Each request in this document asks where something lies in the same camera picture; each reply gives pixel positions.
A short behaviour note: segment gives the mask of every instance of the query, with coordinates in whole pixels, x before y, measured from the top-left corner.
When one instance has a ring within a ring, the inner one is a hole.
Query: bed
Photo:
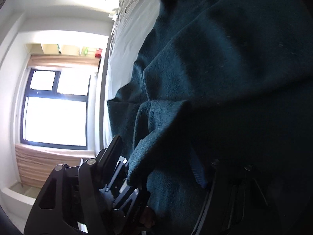
[[[104,147],[112,140],[107,101],[131,78],[133,63],[159,14],[159,0],[123,0],[112,30],[104,96]]]

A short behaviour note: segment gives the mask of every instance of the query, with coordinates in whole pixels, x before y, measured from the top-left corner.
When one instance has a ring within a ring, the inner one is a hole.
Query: blanket
[[[206,192],[190,145],[205,163],[258,164],[288,229],[313,193],[289,205],[293,215],[283,203],[313,181],[312,76],[313,20],[301,0],[161,0],[131,81],[108,101],[128,184],[148,176],[156,233],[190,234],[198,218]]]

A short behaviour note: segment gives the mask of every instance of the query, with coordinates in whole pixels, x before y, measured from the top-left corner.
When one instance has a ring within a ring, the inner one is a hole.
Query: bed sheet
[[[104,94],[103,144],[112,140],[107,101],[131,79],[134,61],[159,15],[160,0],[124,0],[113,28]]]

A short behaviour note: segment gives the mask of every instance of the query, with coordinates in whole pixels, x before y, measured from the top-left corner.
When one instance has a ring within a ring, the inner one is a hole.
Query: beige curtain
[[[46,67],[49,70],[81,69],[89,72],[97,72],[99,58],[66,55],[31,55],[28,66],[34,69]]]
[[[23,184],[42,188],[56,165],[78,166],[81,158],[94,157],[94,154],[83,150],[64,150],[62,153],[59,149],[56,151],[43,149],[24,144],[15,145],[18,171]]]

